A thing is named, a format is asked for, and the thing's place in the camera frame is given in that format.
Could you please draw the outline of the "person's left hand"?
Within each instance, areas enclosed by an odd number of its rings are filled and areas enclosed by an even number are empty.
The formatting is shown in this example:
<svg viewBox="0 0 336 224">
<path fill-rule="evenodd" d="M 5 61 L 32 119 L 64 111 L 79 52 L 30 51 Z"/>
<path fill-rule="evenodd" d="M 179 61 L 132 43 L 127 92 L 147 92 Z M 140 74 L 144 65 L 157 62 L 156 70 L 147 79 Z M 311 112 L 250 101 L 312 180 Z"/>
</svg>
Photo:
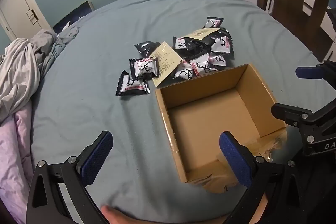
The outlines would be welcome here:
<svg viewBox="0 0 336 224">
<path fill-rule="evenodd" d="M 107 219 L 107 221 L 111 224 L 159 224 L 159 222 L 150 222 L 150 221 L 143 221 L 139 219 L 134 219 L 131 217 L 128 217 L 127 215 L 123 214 L 122 212 L 109 207 L 107 205 L 104 205 L 101 207 L 101 212 L 103 216 Z M 194 222 L 194 224 L 215 224 L 215 223 L 223 223 L 226 220 L 227 216 L 218 217 L 215 219 L 210 219 L 207 221 L 200 221 L 200 222 Z"/>
</svg>

